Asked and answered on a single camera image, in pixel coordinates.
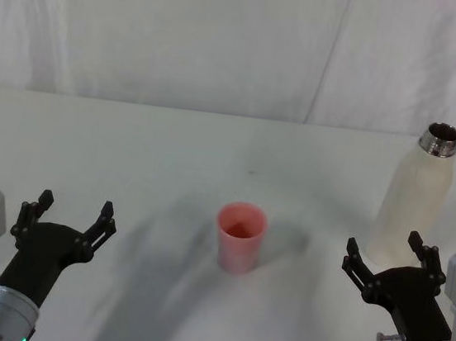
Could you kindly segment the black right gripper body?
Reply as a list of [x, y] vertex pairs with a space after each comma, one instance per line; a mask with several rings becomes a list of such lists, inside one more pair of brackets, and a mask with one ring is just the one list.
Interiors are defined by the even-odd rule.
[[363, 300], [387, 310], [402, 341], [449, 341], [451, 329], [436, 301], [443, 283], [438, 268], [390, 268], [368, 274]]

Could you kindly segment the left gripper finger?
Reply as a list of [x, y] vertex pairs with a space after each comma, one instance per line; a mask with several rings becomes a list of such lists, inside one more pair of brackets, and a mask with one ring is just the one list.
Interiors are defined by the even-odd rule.
[[116, 233], [113, 207], [111, 201], [106, 201], [96, 222], [74, 240], [75, 263], [88, 263], [97, 249]]
[[14, 237], [14, 245], [20, 248], [21, 242], [27, 237], [29, 230], [38, 223], [44, 213], [54, 203], [54, 195], [50, 189], [44, 190], [38, 200], [33, 202], [24, 201], [21, 204], [17, 222], [10, 228], [11, 236]]

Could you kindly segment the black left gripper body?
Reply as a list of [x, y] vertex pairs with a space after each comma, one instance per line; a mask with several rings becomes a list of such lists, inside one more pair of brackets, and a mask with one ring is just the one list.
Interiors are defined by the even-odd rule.
[[83, 234], [65, 225], [35, 223], [11, 228], [17, 253], [0, 275], [0, 287], [17, 291], [41, 307], [65, 268], [92, 260]]

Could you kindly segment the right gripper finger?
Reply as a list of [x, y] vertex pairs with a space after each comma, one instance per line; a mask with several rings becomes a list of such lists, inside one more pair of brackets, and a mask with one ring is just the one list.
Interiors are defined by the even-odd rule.
[[441, 269], [438, 246], [427, 246], [423, 243], [418, 231], [414, 230], [410, 232], [407, 243], [420, 261], [422, 282], [430, 289], [433, 296], [440, 295], [440, 289], [446, 282], [446, 276]]
[[342, 269], [359, 289], [363, 301], [369, 304], [378, 303], [380, 283], [376, 275], [372, 274], [363, 262], [355, 238], [350, 237], [348, 239], [346, 252]]

